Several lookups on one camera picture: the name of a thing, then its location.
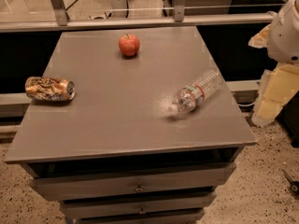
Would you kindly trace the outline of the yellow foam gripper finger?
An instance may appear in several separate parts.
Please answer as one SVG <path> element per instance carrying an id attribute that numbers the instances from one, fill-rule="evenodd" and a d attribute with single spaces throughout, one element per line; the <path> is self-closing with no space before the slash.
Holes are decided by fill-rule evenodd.
<path id="1" fill-rule="evenodd" d="M 254 35 L 248 45 L 256 49 L 266 48 L 268 45 L 268 33 L 270 25 L 266 25 L 259 33 Z"/>
<path id="2" fill-rule="evenodd" d="M 258 98 L 253 107 L 251 120 L 264 127 L 272 123 L 283 107 L 299 92 L 299 65 L 278 63 L 273 70 L 262 74 Z"/>

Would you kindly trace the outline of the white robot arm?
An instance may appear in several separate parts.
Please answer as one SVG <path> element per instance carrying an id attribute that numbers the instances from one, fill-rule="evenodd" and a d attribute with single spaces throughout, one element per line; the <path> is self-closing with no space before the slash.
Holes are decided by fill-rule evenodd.
<path id="1" fill-rule="evenodd" d="M 299 0 L 288 0 L 248 45 L 266 48 L 268 57 L 278 63 L 273 71 L 263 72 L 253 107 L 251 120 L 263 127 L 299 92 Z"/>

